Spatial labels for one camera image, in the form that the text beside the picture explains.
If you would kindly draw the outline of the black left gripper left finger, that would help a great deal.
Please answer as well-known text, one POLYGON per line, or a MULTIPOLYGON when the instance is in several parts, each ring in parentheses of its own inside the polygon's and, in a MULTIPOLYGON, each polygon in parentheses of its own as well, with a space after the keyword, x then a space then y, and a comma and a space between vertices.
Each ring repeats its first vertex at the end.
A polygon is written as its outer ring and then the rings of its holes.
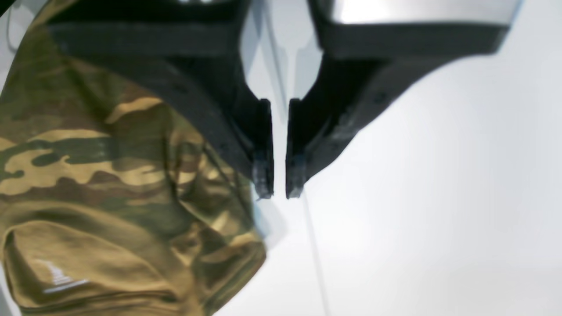
POLYGON ((150 90, 190 121, 219 156, 274 192, 271 104, 249 88, 241 36, 250 0, 79 0, 48 30, 64 54, 150 90))

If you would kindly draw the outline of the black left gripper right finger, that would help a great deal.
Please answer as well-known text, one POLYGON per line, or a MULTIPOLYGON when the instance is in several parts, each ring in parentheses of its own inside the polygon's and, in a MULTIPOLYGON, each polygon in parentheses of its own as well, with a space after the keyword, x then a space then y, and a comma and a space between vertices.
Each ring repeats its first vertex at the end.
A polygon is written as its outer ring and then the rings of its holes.
POLYGON ((495 54, 510 0, 309 0, 317 78, 289 103, 285 192, 299 198, 353 138, 438 68, 495 54))

